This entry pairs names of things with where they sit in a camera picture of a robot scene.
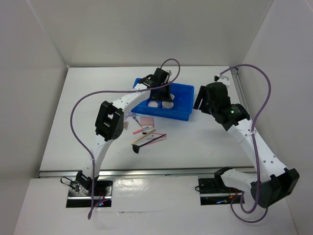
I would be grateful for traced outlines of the pink thin brush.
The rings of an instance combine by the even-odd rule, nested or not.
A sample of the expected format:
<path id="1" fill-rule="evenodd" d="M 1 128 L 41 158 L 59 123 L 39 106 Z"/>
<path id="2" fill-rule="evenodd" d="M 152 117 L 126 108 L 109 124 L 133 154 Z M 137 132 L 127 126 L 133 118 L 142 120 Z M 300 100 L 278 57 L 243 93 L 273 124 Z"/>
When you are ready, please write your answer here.
<path id="1" fill-rule="evenodd" d="M 163 141 L 163 140 L 165 140 L 165 139 L 167 139 L 167 137 L 162 137 L 162 138 L 160 138 L 160 139 L 158 139 L 158 140 L 156 140 L 156 141 L 153 141 L 153 142 L 151 142 L 151 143 L 149 143 L 149 144 L 143 144 L 142 146 L 145 146 L 145 145 L 150 145 L 150 144 L 154 144 L 154 143 L 157 143 L 157 142 Z"/>

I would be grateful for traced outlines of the black fan brush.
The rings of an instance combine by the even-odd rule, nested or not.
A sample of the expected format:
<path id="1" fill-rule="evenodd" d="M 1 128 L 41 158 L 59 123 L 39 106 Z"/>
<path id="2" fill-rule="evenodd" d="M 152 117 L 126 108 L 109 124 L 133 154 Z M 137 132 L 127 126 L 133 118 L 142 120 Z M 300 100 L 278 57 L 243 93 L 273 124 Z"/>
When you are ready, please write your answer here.
<path id="1" fill-rule="evenodd" d="M 154 139 L 151 139 L 143 144 L 140 144 L 140 145 L 137 145 L 137 144 L 133 144 L 132 145 L 132 149 L 133 149 L 133 152 L 138 154 L 139 153 L 139 150 L 141 147 L 144 147 L 146 145 L 150 145 L 152 143 L 155 143 L 155 142 L 158 142 L 158 141 L 162 141 L 164 140 L 165 138 L 167 138 L 167 135 L 166 134 L 163 134 L 163 135 L 160 135 L 159 137 L 156 137 Z"/>

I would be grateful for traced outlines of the round beige powder puff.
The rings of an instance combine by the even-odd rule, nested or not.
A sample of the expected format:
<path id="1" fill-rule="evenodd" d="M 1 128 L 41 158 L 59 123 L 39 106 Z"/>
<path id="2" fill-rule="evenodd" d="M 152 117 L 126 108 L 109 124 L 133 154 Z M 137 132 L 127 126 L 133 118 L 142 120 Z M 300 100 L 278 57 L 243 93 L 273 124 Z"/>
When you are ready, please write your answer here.
<path id="1" fill-rule="evenodd" d="M 163 109 L 172 109 L 174 107 L 174 102 L 162 102 Z"/>

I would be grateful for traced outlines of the octagonal gold mirror compact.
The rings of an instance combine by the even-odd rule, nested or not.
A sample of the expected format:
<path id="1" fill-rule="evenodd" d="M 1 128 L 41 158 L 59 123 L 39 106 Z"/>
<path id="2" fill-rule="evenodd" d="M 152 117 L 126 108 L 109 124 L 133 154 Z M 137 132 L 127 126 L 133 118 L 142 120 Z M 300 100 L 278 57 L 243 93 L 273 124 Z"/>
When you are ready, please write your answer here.
<path id="1" fill-rule="evenodd" d="M 152 108 L 158 108 L 159 107 L 159 103 L 155 100 L 151 100 L 148 104 L 148 107 L 152 107 Z"/>

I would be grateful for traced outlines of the eyeshadow palette clear case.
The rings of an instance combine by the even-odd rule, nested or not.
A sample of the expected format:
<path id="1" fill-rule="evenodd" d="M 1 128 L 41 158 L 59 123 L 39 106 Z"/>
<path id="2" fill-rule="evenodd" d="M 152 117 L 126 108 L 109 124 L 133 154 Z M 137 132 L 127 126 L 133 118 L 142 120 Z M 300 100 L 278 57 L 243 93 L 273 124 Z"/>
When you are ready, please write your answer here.
<path id="1" fill-rule="evenodd" d="M 124 130 L 127 130 L 128 127 L 129 127 L 129 122 L 128 122 L 128 121 L 124 121 L 124 122 L 123 122 L 123 129 L 124 129 Z"/>

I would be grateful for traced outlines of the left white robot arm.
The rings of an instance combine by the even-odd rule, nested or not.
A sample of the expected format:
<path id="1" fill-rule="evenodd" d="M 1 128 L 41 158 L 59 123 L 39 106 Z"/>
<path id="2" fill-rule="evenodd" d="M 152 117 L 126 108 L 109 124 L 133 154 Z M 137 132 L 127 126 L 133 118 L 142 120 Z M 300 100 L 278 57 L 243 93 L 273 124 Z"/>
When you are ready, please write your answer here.
<path id="1" fill-rule="evenodd" d="M 95 121 L 95 141 L 92 149 L 88 149 L 91 162 L 86 163 L 78 171 L 75 181 L 79 184 L 79 190 L 85 195 L 92 195 L 96 191 L 96 181 L 99 176 L 103 159 L 112 142 L 119 138 L 123 132 L 124 116 L 142 101 L 148 99 L 156 87 L 169 88 L 171 71 L 157 68 L 154 74 L 149 74 L 130 91 L 113 101 L 101 103 Z"/>

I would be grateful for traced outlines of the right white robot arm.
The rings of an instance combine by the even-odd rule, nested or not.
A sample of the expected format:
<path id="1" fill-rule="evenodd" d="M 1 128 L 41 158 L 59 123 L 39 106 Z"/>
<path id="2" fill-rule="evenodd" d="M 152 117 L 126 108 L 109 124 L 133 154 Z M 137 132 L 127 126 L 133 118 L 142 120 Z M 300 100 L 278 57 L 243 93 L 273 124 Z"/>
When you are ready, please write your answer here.
<path id="1" fill-rule="evenodd" d="M 214 82 L 201 86 L 194 103 L 195 110 L 211 115 L 242 147 L 251 160 L 256 176 L 224 167 L 214 173 L 215 190 L 236 188 L 249 192 L 258 206 L 268 208 L 289 196 L 300 175 L 289 169 L 272 152 L 255 128 L 254 121 L 241 104 L 231 103 L 228 85 L 215 76 Z"/>

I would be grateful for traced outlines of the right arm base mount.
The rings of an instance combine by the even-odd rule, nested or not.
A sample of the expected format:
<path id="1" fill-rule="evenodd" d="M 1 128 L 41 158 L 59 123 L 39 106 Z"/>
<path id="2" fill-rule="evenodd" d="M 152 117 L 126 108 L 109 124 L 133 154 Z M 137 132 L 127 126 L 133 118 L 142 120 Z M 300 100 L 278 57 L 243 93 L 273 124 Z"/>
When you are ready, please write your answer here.
<path id="1" fill-rule="evenodd" d="M 207 205 L 227 205 L 234 199 L 234 204 L 240 203 L 242 191 L 236 188 L 219 186 L 214 178 L 199 178 L 195 191 L 200 194 L 200 203 Z"/>

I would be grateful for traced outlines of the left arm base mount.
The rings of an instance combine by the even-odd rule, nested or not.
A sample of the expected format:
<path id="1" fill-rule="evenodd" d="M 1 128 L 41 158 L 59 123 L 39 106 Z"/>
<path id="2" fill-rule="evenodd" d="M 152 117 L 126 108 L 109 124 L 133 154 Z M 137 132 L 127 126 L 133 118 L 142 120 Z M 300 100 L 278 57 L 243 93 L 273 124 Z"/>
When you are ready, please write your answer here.
<path id="1" fill-rule="evenodd" d="M 80 170 L 74 180 L 63 176 L 60 178 L 60 182 L 68 186 L 67 208 L 88 208 L 91 206 L 91 177 L 86 177 Z M 96 177 L 94 183 L 93 205 L 100 208 L 111 207 L 113 180 L 98 180 Z"/>

